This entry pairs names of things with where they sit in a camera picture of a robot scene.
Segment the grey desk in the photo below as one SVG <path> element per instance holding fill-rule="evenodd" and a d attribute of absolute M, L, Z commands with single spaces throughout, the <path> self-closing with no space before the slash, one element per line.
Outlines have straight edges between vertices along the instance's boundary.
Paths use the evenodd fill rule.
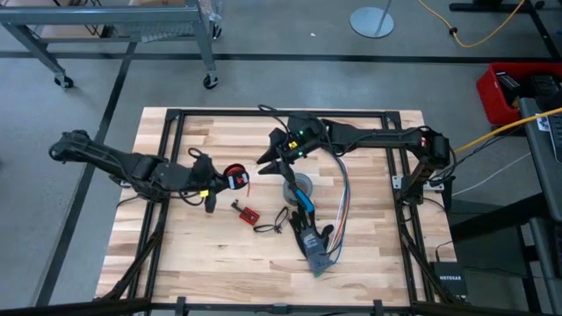
<path fill-rule="evenodd" d="M 546 291 L 554 314 L 562 316 L 562 152 L 557 153 L 551 133 L 544 131 L 546 118 L 537 101 L 524 98 L 521 115 L 541 192 L 546 203 L 544 215 L 530 220 L 530 230 L 538 254 Z"/>

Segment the round grey stand base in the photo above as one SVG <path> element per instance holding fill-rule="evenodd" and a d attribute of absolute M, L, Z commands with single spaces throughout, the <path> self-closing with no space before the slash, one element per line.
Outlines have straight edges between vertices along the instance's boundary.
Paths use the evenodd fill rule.
<path fill-rule="evenodd" d="M 389 13 L 393 0 L 385 0 L 383 8 L 365 6 L 354 10 L 349 24 L 354 32 L 370 39 L 380 39 L 394 29 L 394 20 Z"/>

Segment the black desk stand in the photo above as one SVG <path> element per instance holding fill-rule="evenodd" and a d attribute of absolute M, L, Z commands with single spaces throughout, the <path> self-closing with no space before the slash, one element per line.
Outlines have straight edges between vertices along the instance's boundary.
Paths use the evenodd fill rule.
<path fill-rule="evenodd" d="M 470 13 L 507 13 L 508 16 L 483 39 L 474 43 L 464 43 L 458 36 L 458 29 L 446 18 L 441 18 L 447 26 L 450 36 L 462 48 L 472 49 L 480 47 L 493 37 L 495 37 L 517 14 L 528 15 L 535 28 L 537 29 L 550 57 L 552 59 L 562 59 L 562 53 L 556 48 L 551 35 L 546 30 L 546 26 L 539 17 L 539 11 L 545 6 L 547 0 L 517 0 L 516 4 L 505 4 L 506 0 L 470 0 L 469 3 L 451 3 L 448 9 L 451 12 L 470 12 Z"/>

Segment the red plastic bin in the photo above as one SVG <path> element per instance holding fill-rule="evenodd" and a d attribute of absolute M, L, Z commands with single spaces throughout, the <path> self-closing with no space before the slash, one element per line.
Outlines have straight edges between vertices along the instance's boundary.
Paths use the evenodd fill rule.
<path fill-rule="evenodd" d="M 509 75 L 521 87 L 504 92 L 498 73 Z M 493 62 L 488 65 L 476 87 L 491 125 L 504 126 L 521 118 L 512 103 L 517 97 L 531 97 L 527 83 L 532 75 L 556 75 L 562 79 L 562 62 Z"/>

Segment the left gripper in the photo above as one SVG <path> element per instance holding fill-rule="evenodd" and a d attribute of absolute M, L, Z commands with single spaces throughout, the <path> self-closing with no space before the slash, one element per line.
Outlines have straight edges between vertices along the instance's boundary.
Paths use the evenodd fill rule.
<path fill-rule="evenodd" d="M 199 190 L 208 190 L 209 193 L 205 197 L 205 212 L 214 213 L 216 202 L 217 202 L 217 192 L 215 188 L 215 177 L 217 173 L 215 171 L 209 172 L 195 172 L 191 174 L 191 179 L 197 184 Z M 220 176 L 218 182 L 218 191 L 223 190 L 233 190 L 234 186 L 230 183 L 234 182 L 232 176 Z"/>

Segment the black grey work glove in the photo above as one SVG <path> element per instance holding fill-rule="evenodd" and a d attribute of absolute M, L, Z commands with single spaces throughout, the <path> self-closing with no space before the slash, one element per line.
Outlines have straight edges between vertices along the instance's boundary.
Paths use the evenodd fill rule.
<path fill-rule="evenodd" d="M 334 226 L 324 226 L 319 232 L 315 225 L 315 215 L 309 214 L 300 205 L 296 211 L 291 213 L 289 223 L 313 276 L 321 276 L 333 264 L 329 258 L 328 245 Z"/>

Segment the black device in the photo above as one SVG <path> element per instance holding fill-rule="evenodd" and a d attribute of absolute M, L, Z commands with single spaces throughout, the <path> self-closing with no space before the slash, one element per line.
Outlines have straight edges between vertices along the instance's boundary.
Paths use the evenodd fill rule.
<path fill-rule="evenodd" d="M 522 90 L 521 84 L 504 71 L 497 72 L 496 77 L 498 79 L 498 83 L 500 84 L 501 91 L 506 100 L 506 103 L 512 108 L 519 108 Z"/>
<path fill-rule="evenodd" d="M 529 89 L 542 112 L 562 107 L 562 81 L 555 74 L 534 74 L 529 77 Z"/>

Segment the red circuit board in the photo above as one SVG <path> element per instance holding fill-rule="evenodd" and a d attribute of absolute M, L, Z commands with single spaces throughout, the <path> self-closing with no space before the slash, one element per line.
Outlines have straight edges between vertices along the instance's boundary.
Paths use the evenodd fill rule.
<path fill-rule="evenodd" d="M 248 207 L 240 207 L 238 204 L 239 200 L 236 199 L 231 207 L 239 213 L 239 218 L 254 226 L 260 219 L 260 215 Z"/>

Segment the blue black handled scraper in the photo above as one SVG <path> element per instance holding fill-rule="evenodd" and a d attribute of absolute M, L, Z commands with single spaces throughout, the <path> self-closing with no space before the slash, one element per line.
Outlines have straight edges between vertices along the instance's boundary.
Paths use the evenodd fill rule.
<path fill-rule="evenodd" d="M 297 187 L 295 183 L 295 175 L 293 171 L 287 171 L 283 178 L 285 181 L 289 182 L 289 188 L 294 194 L 294 196 L 298 199 L 298 204 L 296 206 L 301 206 L 303 210 L 307 213 L 315 212 L 315 206 L 311 200 L 311 198 L 307 197 L 306 194 Z"/>

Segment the black aluminium table frame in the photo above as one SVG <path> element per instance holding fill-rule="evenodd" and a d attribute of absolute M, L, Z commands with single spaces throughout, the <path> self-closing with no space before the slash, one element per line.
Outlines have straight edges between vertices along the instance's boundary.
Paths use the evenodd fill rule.
<path fill-rule="evenodd" d="M 241 198 L 272 218 L 279 210 L 282 182 L 258 174 L 257 157 L 268 145 L 275 121 L 250 109 L 148 107 L 135 149 L 176 162 L 190 162 L 188 149 L 209 154 L 219 169 L 239 162 L 251 185 L 220 193 L 214 213 L 181 201 L 156 205 L 131 201 L 117 210 L 97 287 L 89 302 L 18 308 L 0 316 L 154 316 L 172 311 L 368 313 L 370 316 L 552 316 L 428 302 L 427 278 L 402 245 L 391 179 L 409 171 L 411 154 L 361 149 L 347 164 L 352 215 L 339 262 L 314 277 L 290 229 L 253 233 L 227 215 Z"/>

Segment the black Netgear switch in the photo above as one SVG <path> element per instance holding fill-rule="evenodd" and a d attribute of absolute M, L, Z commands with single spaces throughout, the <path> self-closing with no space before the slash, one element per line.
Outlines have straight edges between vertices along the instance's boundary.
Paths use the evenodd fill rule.
<path fill-rule="evenodd" d="M 456 298 L 467 301 L 465 274 L 457 262 L 432 262 L 431 267 L 440 282 Z"/>

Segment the black spool of red wire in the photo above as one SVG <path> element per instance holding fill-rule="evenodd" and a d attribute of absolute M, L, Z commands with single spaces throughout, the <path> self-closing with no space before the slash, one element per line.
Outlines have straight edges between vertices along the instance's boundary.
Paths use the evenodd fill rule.
<path fill-rule="evenodd" d="M 249 184 L 249 174 L 241 164 L 232 164 L 225 168 L 223 176 L 227 179 L 230 190 L 239 190 Z"/>

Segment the grey metal cart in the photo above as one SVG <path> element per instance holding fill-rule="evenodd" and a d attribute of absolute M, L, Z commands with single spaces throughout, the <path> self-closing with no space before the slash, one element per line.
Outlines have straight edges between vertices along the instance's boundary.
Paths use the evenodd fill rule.
<path fill-rule="evenodd" d="M 211 90 L 219 82 L 213 41 L 222 29 L 214 0 L 0 0 L 0 26 L 63 89 L 75 83 L 48 51 L 54 43 L 193 40 L 205 65 L 203 86 Z"/>

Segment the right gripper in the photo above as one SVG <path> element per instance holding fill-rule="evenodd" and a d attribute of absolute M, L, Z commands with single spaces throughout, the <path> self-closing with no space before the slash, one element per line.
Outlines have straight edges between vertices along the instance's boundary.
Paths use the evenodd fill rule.
<path fill-rule="evenodd" d="M 256 161 L 258 165 L 269 164 L 258 171 L 259 175 L 285 175 L 287 159 L 307 158 L 305 142 L 297 134 L 275 128 L 269 139 L 269 148 Z"/>

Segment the grey duct tape roll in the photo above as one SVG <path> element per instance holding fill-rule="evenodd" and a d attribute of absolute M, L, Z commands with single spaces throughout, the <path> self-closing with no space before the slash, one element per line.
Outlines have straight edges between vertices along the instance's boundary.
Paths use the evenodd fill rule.
<path fill-rule="evenodd" d="M 306 196 L 309 198 L 313 195 L 313 182 L 312 180 L 305 174 L 296 173 L 295 175 L 295 183 L 297 187 L 302 190 Z M 292 191 L 289 188 L 289 182 L 284 181 L 283 184 L 283 196 L 285 202 L 289 205 L 296 206 L 298 204 L 298 199 L 294 196 Z"/>

